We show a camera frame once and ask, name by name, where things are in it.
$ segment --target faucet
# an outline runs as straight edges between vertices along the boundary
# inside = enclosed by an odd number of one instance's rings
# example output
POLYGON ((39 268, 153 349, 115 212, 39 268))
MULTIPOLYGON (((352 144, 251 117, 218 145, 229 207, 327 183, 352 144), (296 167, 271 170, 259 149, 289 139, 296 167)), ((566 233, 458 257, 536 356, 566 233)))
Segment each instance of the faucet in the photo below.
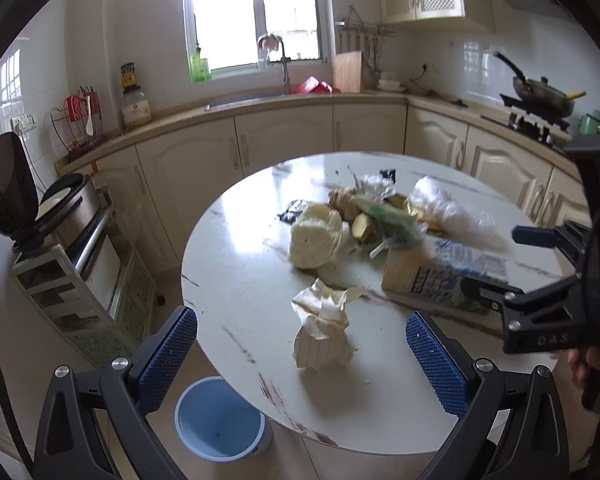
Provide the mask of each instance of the faucet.
POLYGON ((258 38, 258 51, 266 52, 266 59, 269 59, 269 54, 274 50, 278 50, 278 47, 282 46, 282 58, 280 62, 282 63, 282 86, 285 91, 285 95, 291 94, 291 78, 289 76, 289 68, 288 63, 291 61, 290 57, 286 56, 285 53, 285 42, 282 41, 280 36, 276 36, 275 34, 263 34, 258 38))

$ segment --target jar label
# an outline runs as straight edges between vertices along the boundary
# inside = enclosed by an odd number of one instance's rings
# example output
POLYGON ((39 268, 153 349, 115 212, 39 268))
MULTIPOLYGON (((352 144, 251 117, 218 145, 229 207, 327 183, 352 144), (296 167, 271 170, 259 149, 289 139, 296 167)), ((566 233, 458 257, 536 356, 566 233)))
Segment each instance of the jar label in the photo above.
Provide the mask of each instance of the jar label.
POLYGON ((125 126, 127 127, 134 127, 147 123, 151 120, 149 101, 145 99, 122 108, 122 117, 124 118, 125 126))

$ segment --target green bottle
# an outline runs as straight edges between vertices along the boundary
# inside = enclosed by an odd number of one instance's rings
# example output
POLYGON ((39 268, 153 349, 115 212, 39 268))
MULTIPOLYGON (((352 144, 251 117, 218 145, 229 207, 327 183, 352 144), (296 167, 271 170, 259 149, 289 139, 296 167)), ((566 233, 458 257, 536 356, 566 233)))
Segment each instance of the green bottle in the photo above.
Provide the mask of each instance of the green bottle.
POLYGON ((192 83, 200 83, 202 81, 211 81, 211 72, 209 72, 209 63, 206 57, 200 57, 199 46, 196 47, 195 53, 189 58, 189 73, 192 83))

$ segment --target yellow handle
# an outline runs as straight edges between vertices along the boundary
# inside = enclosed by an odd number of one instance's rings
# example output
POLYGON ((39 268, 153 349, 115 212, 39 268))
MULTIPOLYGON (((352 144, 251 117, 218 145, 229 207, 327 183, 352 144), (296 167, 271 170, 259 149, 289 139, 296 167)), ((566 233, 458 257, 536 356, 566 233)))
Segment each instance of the yellow handle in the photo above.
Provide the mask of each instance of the yellow handle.
POLYGON ((573 92, 571 94, 567 94, 564 96, 565 99, 569 100, 569 101, 573 101, 574 99, 578 99, 580 97, 584 97, 585 95, 587 95, 587 92, 584 90, 580 90, 579 92, 573 92))

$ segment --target sink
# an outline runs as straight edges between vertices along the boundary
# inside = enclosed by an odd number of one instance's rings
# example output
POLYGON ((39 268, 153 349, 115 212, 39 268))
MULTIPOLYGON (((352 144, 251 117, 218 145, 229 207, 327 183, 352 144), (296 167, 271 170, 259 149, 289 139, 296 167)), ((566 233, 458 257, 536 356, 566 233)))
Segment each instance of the sink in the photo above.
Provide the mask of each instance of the sink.
POLYGON ((253 91, 253 92, 248 92, 245 94, 237 94, 237 95, 230 95, 230 96, 225 96, 225 97, 221 97, 218 98, 214 101, 211 101, 206 107, 205 107, 205 111, 209 111, 209 110, 218 110, 218 109, 222 109, 222 108, 228 108, 230 106, 235 106, 238 104, 248 104, 248 103, 256 103, 258 101, 263 101, 265 99, 273 99, 275 97, 285 97, 285 94, 283 93, 283 91, 280 90, 260 90, 260 91, 253 91))

